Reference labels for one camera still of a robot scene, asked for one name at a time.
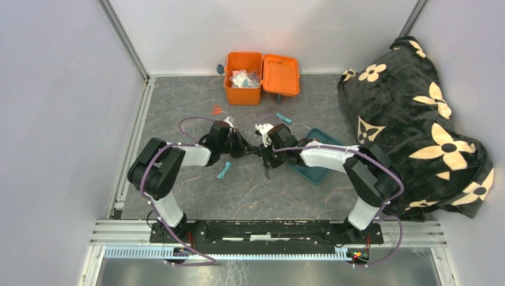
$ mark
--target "gray countertop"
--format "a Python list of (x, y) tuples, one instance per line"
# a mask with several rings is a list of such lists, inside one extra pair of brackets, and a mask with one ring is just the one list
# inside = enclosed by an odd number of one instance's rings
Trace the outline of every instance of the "gray countertop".
[[(280, 112), (292, 119), (291, 132), (301, 139), (311, 128), (319, 128), (344, 145), (356, 144), (354, 132), (338, 105), (337, 74), (300, 77), (300, 93), (294, 98), (263, 94), (258, 106), (228, 105), (222, 76), (160, 77), (156, 79), (140, 150), (153, 136), (169, 142), (191, 142), (177, 124), (188, 116), (224, 119), (212, 116), (213, 105), (235, 118), (233, 123), (252, 145), (259, 145), (254, 123), (265, 114)], [(280, 120), (268, 119), (273, 125)], [(183, 128), (195, 137), (208, 133), (210, 122), (189, 120)], [(223, 179), (217, 175), (225, 163), (232, 163)], [(248, 156), (232, 159), (229, 155), (210, 167), (184, 167), (172, 190), (188, 219), (343, 219), (357, 199), (351, 182), (343, 173), (330, 171), (318, 186), (307, 182), (283, 165), (264, 175), (261, 159)], [(149, 205), (130, 186), (123, 209), (123, 219), (144, 219)]]

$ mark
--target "black wire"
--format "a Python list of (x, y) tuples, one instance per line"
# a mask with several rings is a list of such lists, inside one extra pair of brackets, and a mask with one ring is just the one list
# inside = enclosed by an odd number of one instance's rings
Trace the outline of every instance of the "black wire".
[(151, 229), (152, 229), (152, 225), (149, 225), (149, 217), (151, 216), (151, 213), (153, 213), (154, 211), (151, 210), (148, 214), (147, 214), (147, 218), (145, 219), (145, 223), (147, 223), (147, 226), (149, 226)]

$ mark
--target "fabric with flower print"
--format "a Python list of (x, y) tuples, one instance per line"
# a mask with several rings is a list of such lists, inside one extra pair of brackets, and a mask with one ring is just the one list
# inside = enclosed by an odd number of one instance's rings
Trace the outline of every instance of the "fabric with flower print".
[(384, 129), (386, 126), (374, 126), (366, 123), (360, 116), (358, 116), (358, 142), (364, 144), (365, 142), (373, 142), (375, 137)]
[(438, 113), (445, 119), (449, 119), (453, 113), (447, 102), (442, 98), (442, 91), (435, 82), (429, 85), (429, 97), (419, 95), (413, 99), (425, 104), (436, 104)]
[(426, 54), (423, 52), (423, 49), (416, 41), (410, 40), (409, 43), (417, 50), (416, 54), (422, 58), (426, 58)]
[(484, 201), (489, 193), (492, 186), (492, 181), (494, 179), (494, 169), (491, 169), (487, 178), (482, 182), (482, 184), (477, 184), (476, 182), (471, 182), (464, 190), (463, 193), (466, 195), (459, 200), (452, 203), (453, 206), (458, 206), (460, 204), (473, 203), (476, 200)]
[(483, 199), (490, 199), (489, 153), (455, 130), (445, 99), (459, 98), (442, 97), (442, 84), (412, 36), (396, 39), (368, 68), (354, 77), (342, 75), (337, 83), (339, 106), (357, 141), (380, 147), (404, 184), (386, 214), (424, 221), (440, 209), (473, 218)]
[(444, 163), (451, 170), (461, 170), (466, 168), (466, 160), (461, 155), (461, 152), (475, 152), (475, 146), (468, 145), (464, 141), (455, 141), (442, 126), (434, 123), (431, 127), (431, 136), (433, 141), (437, 143), (433, 146), (422, 148), (419, 151), (412, 153), (409, 157), (414, 159), (435, 159), (442, 156)]
[(433, 206), (436, 203), (438, 203), (438, 202), (437, 201), (426, 201), (426, 200), (413, 201), (412, 203), (409, 204), (409, 207), (406, 208), (405, 210), (410, 210), (413, 207), (429, 207), (429, 206)]
[(345, 76), (344, 82), (346, 82), (356, 76), (356, 71), (353, 69), (347, 69), (342, 75)]
[(386, 69), (385, 64), (372, 64), (371, 66), (367, 67), (366, 70), (360, 74), (360, 77), (358, 78), (359, 80), (368, 80), (369, 82), (374, 82), (379, 79), (379, 73), (383, 72)]

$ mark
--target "plastic bag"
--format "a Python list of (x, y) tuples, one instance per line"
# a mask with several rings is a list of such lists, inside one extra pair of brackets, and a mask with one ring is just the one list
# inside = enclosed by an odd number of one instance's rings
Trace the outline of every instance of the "plastic bag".
[(230, 80), (233, 88), (258, 88), (260, 86), (256, 71), (248, 73), (246, 70), (234, 70)]

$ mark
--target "gray wall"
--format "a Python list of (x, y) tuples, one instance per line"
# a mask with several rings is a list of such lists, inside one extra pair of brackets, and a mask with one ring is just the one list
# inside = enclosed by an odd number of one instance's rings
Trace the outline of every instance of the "gray wall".
[(502, 285), (505, 272), (505, 20), (503, 1), (429, 1), (412, 35), (435, 63), (453, 118), (495, 164), (493, 188), (473, 220), (438, 213), (461, 285)]
[(98, 2), (0, 1), (0, 285), (75, 285), (142, 80)]

